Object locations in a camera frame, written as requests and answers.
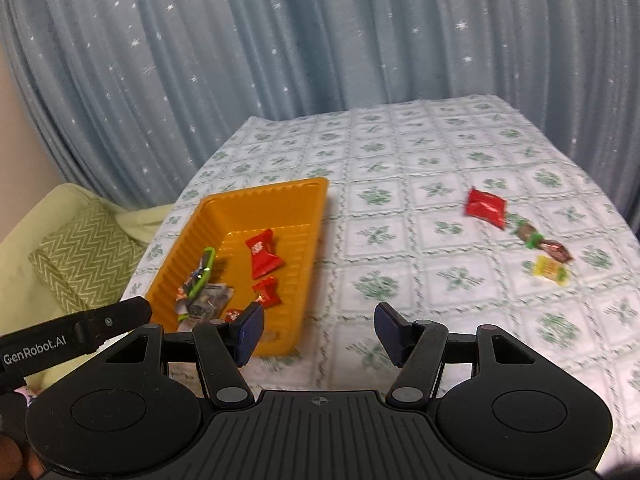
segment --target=blue curtain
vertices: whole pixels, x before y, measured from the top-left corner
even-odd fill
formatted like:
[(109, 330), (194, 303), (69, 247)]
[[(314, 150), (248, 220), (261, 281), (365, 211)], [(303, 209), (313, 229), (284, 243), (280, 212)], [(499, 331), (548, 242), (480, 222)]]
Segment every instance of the blue curtain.
[(65, 177), (172, 202), (249, 115), (496, 94), (640, 226), (640, 0), (1, 0)]

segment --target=green pillow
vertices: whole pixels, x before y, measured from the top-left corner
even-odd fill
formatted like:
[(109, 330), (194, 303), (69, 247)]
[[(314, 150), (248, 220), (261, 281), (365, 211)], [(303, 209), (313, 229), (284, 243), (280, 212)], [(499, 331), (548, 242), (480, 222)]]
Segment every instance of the green pillow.
[(44, 237), (29, 261), (71, 314), (118, 301), (144, 251), (99, 200), (92, 200)]

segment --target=tray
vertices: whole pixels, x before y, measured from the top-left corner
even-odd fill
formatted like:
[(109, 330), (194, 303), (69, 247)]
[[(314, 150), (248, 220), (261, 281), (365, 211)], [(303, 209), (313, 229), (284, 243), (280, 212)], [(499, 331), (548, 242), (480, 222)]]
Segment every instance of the tray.
[(251, 278), (251, 254), (244, 241), (271, 228), (276, 254), (285, 262), (271, 273), (278, 279), (282, 304), (265, 310), (264, 333), (254, 355), (293, 351), (302, 330), (327, 187), (325, 178), (308, 178), (205, 197), (146, 294), (151, 321), (167, 332), (177, 330), (176, 291), (196, 269), (205, 247), (217, 253), (209, 281), (235, 290), (225, 312), (247, 307), (255, 299), (252, 285), (258, 280)]

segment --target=wall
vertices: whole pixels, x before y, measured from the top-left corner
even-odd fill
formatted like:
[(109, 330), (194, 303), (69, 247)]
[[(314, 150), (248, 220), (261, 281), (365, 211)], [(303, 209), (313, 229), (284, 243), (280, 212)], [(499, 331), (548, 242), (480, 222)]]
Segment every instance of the wall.
[(0, 240), (60, 181), (26, 117), (0, 47)]

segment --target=white fabric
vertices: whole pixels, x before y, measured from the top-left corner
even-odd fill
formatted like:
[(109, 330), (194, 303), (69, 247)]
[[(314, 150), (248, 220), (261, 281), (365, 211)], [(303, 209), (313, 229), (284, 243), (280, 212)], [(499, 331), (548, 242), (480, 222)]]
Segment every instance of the white fabric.
[[(185, 189), (125, 297), (146, 292), (204, 196), (318, 175), (331, 184), (306, 330), (295, 354), (243, 369), (255, 390), (385, 391), (398, 370), (372, 314), (388, 301), (451, 332), (494, 323), (513, 333), (610, 407), (602, 468), (640, 455), (638, 242), (598, 186), (493, 96), (250, 118)], [(504, 231), (463, 215), (472, 186), (508, 200)], [(519, 218), (570, 250), (568, 286), (531, 275), (542, 253), (514, 236)], [(468, 374), (447, 367), (440, 393)]]

